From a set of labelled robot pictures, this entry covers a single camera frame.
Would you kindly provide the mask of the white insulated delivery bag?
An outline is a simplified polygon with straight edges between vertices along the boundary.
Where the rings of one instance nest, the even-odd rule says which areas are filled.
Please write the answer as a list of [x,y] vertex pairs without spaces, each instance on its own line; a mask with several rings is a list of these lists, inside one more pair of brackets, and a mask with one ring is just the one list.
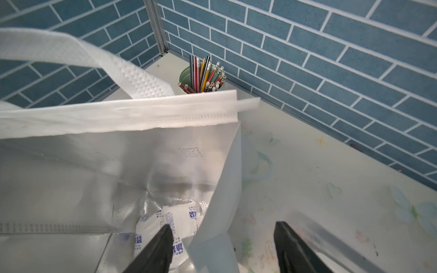
[[72,35],[2,28],[1,58],[103,69],[129,98],[25,109],[1,103],[1,271],[123,273],[140,218],[196,202],[174,270],[237,273],[228,230],[242,191],[236,91],[177,95]]

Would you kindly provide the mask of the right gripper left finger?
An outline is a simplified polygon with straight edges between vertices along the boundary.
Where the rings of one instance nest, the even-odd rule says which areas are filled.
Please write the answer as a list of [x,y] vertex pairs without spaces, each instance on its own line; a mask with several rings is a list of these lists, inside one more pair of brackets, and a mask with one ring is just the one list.
[[173,231],[164,225],[124,273],[168,273],[173,258]]

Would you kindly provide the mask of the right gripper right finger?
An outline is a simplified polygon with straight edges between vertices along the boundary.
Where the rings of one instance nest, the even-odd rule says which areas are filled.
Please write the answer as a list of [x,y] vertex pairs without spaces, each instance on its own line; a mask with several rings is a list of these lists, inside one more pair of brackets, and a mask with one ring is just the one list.
[[332,270],[284,221],[275,223],[274,243],[280,273],[332,273]]

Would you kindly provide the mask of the white ice pack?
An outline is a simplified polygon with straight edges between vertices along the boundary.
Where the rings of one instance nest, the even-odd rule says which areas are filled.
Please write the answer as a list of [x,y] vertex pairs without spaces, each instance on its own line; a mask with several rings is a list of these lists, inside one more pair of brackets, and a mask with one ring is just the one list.
[[162,226],[168,224],[173,232],[173,258],[170,269],[179,267],[188,259],[183,240],[192,237],[198,230],[196,202],[164,206],[154,214],[143,215],[136,225],[134,257],[137,257]]

